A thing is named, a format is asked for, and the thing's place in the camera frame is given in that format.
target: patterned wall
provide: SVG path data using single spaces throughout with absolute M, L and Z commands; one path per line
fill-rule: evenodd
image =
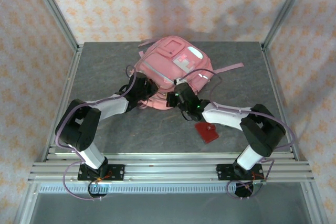
M 0 223 L 12 223 L 72 50 L 43 0 L 0 0 Z
M 270 52 L 302 155 L 336 223 L 336 0 L 297 0 Z
M 77 41 L 263 41 L 285 0 L 56 0 Z

